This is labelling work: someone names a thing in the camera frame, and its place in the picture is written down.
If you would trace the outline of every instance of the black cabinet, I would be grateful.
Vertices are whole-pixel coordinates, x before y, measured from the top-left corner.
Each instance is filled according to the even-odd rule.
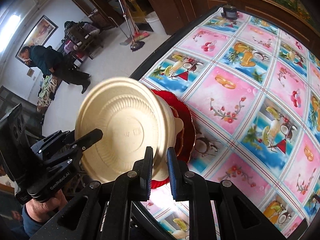
[[[36,105],[17,96],[4,86],[0,88],[0,119],[18,104],[23,106],[23,117],[26,130],[34,135],[42,135],[42,114],[38,113]]]

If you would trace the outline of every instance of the wall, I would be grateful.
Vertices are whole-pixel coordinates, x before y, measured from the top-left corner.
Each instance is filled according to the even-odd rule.
[[[66,21],[78,22],[83,19],[89,20],[71,0],[50,0],[47,5],[35,15],[33,20],[29,21],[25,33],[15,41],[11,55],[8,57],[4,66],[2,77],[0,77],[0,85],[5,86],[10,91],[26,100],[30,98],[30,101],[33,104],[36,103],[36,96],[34,93],[38,94],[39,89],[32,88],[33,86],[40,88],[39,78],[37,78],[40,74],[40,70],[38,68],[33,68],[35,70],[33,76],[27,76],[29,68],[16,59],[15,55],[29,32],[42,15],[47,16],[58,26],[56,31],[45,44],[46,47],[51,45],[53,48],[56,48],[64,37],[64,23]]]

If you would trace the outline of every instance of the mop handle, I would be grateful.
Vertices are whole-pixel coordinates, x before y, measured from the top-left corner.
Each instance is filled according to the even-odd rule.
[[[127,26],[129,28],[129,32],[130,32],[130,35],[131,35],[131,38],[132,38],[132,42],[135,43],[133,35],[132,35],[132,32],[131,32],[131,29],[130,29],[130,25],[129,25],[129,22],[128,22],[128,19],[127,19],[127,15],[124,12],[124,8],[122,6],[121,0],[119,0],[119,3],[120,3],[120,6],[121,6],[121,9],[122,9],[122,12],[123,12],[123,17],[124,17],[125,21],[127,22]]]

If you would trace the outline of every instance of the fluorescent light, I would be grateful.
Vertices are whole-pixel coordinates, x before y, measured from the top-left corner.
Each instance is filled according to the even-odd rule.
[[[8,45],[13,34],[15,33],[17,26],[20,22],[20,16],[12,14],[7,23],[1,30],[0,33],[0,52],[2,52]]]

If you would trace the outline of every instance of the colorful tablecloth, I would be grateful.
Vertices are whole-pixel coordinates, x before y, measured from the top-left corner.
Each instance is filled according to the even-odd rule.
[[[190,170],[231,180],[288,237],[320,207],[320,62],[271,23],[244,13],[229,21],[221,12],[140,81],[190,108],[197,132]],[[152,190],[144,205],[188,240],[188,202],[175,202],[169,184]],[[216,232],[219,239],[218,225]]]

